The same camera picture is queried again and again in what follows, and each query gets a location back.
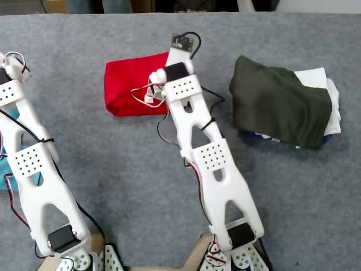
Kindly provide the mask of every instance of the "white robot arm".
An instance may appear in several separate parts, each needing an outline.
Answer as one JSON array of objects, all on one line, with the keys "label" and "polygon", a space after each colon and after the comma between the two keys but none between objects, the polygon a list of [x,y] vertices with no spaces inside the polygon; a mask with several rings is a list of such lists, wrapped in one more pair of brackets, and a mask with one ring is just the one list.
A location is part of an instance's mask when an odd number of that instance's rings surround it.
[{"label": "white robot arm", "polygon": [[[39,123],[31,102],[25,96],[23,80],[29,76],[25,60],[20,62],[13,54],[18,53],[0,54],[0,131],[8,163],[19,187],[20,203],[30,234],[42,256],[71,259],[76,270],[88,270],[91,263],[91,270],[100,270],[99,257],[91,250],[92,238],[82,218],[81,207],[56,166],[59,158],[53,140]],[[12,108],[19,112],[17,120],[8,114]],[[24,132],[30,133],[37,143],[21,150]],[[41,186],[32,182],[31,176],[36,173],[43,178]],[[49,204],[69,220],[69,224],[52,233],[46,231],[44,223],[45,207]]]},{"label": "white robot arm", "polygon": [[[153,84],[164,84],[161,95],[177,129],[180,154],[199,171],[209,228],[215,234],[216,243],[226,252],[255,242],[263,236],[264,229],[248,185],[233,161],[227,141],[222,138],[208,111],[202,88],[197,76],[193,74],[189,50],[191,47],[188,37],[174,35],[166,67],[151,74],[149,79]],[[186,112],[185,104],[190,104],[192,112]],[[193,126],[206,134],[209,144],[192,147]],[[218,170],[222,172],[221,180],[214,175]],[[229,201],[235,203],[244,218],[226,225],[225,210]],[[237,236],[232,236],[234,228],[240,230],[236,231]]]}]

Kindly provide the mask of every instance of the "gray felt surface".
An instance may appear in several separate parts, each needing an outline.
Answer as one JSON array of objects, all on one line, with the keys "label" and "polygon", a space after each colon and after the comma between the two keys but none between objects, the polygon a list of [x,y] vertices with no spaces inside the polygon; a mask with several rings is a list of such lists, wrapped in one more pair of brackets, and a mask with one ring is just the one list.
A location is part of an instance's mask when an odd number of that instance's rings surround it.
[{"label": "gray felt surface", "polygon": [[[214,116],[253,194],[275,270],[360,270],[360,15],[30,15],[0,17],[0,26],[0,50],[22,52],[33,71],[28,96],[56,139],[69,187],[126,265],[181,266],[208,227],[193,172],[157,137],[161,117],[105,110],[104,67],[163,52],[173,32],[193,30],[203,38],[196,72],[227,97]],[[341,94],[342,134],[320,151],[239,137],[227,88],[240,54],[295,70],[325,67]],[[174,138],[171,121],[162,129]],[[34,270],[33,242],[4,191],[0,206],[1,270]],[[59,226],[59,216],[47,217]]]}]

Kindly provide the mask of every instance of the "folded green shirt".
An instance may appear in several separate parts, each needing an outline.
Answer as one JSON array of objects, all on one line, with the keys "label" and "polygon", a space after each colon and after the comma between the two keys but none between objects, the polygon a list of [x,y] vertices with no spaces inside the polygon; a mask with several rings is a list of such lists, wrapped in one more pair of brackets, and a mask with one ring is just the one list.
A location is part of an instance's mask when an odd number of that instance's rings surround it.
[{"label": "folded green shirt", "polygon": [[240,56],[230,92],[238,129],[302,148],[321,147],[332,110],[327,89],[303,86],[293,71]]}]

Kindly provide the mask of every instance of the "black wire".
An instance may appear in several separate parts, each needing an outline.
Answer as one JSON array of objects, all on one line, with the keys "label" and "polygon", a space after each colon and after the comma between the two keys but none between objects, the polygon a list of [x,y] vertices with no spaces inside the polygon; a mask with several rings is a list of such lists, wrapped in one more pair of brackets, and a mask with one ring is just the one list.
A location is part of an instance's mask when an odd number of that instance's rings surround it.
[{"label": "black wire", "polygon": [[215,92],[213,92],[213,91],[211,91],[211,90],[209,90],[209,89],[206,89],[206,88],[203,87],[203,86],[201,86],[201,88],[202,88],[205,92],[208,92],[208,93],[210,93],[210,94],[213,94],[214,96],[216,96],[216,97],[219,98],[219,100],[216,101],[215,103],[213,103],[213,104],[210,106],[210,108],[209,108],[209,113],[212,114],[213,109],[214,109],[217,105],[219,105],[220,103],[225,102],[226,99],[225,99],[225,97],[223,97],[222,95],[220,95],[220,94],[218,94],[218,93],[215,93]]},{"label": "black wire", "polygon": [[22,123],[18,122],[16,119],[14,119],[12,116],[10,116],[8,113],[6,113],[3,109],[0,109],[0,113],[3,114],[4,116],[8,117],[11,121],[15,122],[16,124],[18,124],[18,126],[22,127],[25,131],[27,131],[37,142],[40,142],[40,139],[25,125],[23,125]]},{"label": "black wire", "polygon": [[184,37],[184,36],[186,36],[186,35],[188,35],[188,34],[193,34],[193,35],[195,35],[195,36],[198,38],[198,46],[197,46],[197,48],[194,50],[194,52],[191,54],[191,57],[190,57],[190,59],[193,59],[193,57],[197,54],[199,48],[201,47],[202,39],[201,39],[201,37],[199,36],[198,33],[193,32],[193,31],[184,32],[183,34],[180,34],[180,35],[178,36],[178,38],[182,38],[182,37]]},{"label": "black wire", "polygon": [[160,133],[160,124],[161,124],[163,121],[165,121],[168,116],[169,116],[169,111],[167,112],[166,115],[164,115],[163,119],[157,123],[157,134],[158,134],[158,136],[160,137],[160,139],[163,140],[165,143],[171,144],[171,145],[173,145],[173,146],[177,146],[178,148],[181,148],[179,144],[174,143],[174,142],[167,141],[167,140],[161,135],[161,133]]},{"label": "black wire", "polygon": [[272,266],[272,263],[271,263],[271,260],[268,256],[268,254],[267,254],[267,251],[265,249],[265,245],[263,244],[263,241],[261,238],[259,238],[258,241],[259,241],[259,244],[261,245],[261,249],[262,249],[263,255],[265,257],[265,260],[267,261],[268,269],[270,271],[273,271],[273,266]]},{"label": "black wire", "polygon": [[46,257],[40,256],[40,255],[38,254],[36,248],[37,248],[37,244],[36,244],[36,241],[34,241],[34,254],[35,254],[35,256],[36,256],[37,258],[39,258],[39,259],[45,259]]},{"label": "black wire", "polygon": [[40,1],[40,4],[41,4],[41,7],[42,7],[43,10],[44,10],[44,13],[47,14],[47,11],[46,11],[46,9],[45,9],[43,0],[39,0],[39,1]]},{"label": "black wire", "polygon": [[[58,165],[54,162],[54,166],[55,169],[58,173],[58,175],[60,176],[60,178],[63,180],[64,183],[66,183],[64,181],[63,175],[60,172],[60,169],[58,168]],[[79,202],[76,200],[75,201],[78,205],[79,210],[95,225],[95,227],[100,231],[101,235],[102,235],[102,239],[103,239],[103,246],[104,246],[104,252],[103,252],[103,270],[105,270],[105,233],[104,230],[102,229],[102,227],[98,224],[98,222],[86,211],[84,210],[84,208],[79,204]]]},{"label": "black wire", "polygon": [[[25,125],[23,125],[22,123],[20,123],[19,121],[17,121],[16,119],[14,119],[12,116],[10,116],[8,113],[6,113],[4,110],[0,109],[0,113],[5,115],[6,117],[8,117],[10,120],[12,120],[14,123],[18,124],[18,126],[22,127],[27,133],[29,133],[38,143],[39,142],[43,142],[46,143],[48,141],[54,141],[52,138],[50,139],[39,139],[28,127],[26,127]],[[63,178],[63,175],[60,172],[60,169],[58,168],[58,165],[55,163],[55,161],[53,161],[54,166],[56,168],[56,171],[58,173],[58,175],[60,176],[60,178],[63,180],[64,183],[65,180]],[[87,217],[89,218],[89,220],[98,228],[98,230],[100,231],[102,238],[103,238],[103,244],[104,244],[104,253],[103,253],[103,270],[105,270],[105,233],[104,230],[102,229],[102,227],[100,227],[100,225],[97,223],[97,221],[88,213],[86,212],[83,207],[81,207],[81,205],[79,204],[78,201],[76,201],[79,210]],[[45,257],[39,256],[36,250],[37,244],[35,242],[35,248],[34,248],[34,253],[35,255],[40,258],[40,259],[44,259]]]}]

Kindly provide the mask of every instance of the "red cloth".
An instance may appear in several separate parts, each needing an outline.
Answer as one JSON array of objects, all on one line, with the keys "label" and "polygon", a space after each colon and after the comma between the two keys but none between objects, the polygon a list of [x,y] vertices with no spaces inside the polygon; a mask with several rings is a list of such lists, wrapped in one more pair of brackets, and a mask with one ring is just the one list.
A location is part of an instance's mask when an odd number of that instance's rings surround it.
[{"label": "red cloth", "polygon": [[[166,104],[151,108],[139,103],[130,95],[132,89],[148,85],[152,72],[165,67],[168,52],[142,58],[117,60],[107,63],[104,76],[105,107],[115,116],[140,116],[166,114]],[[133,92],[144,100],[147,89]],[[155,99],[152,105],[160,101]]]}]

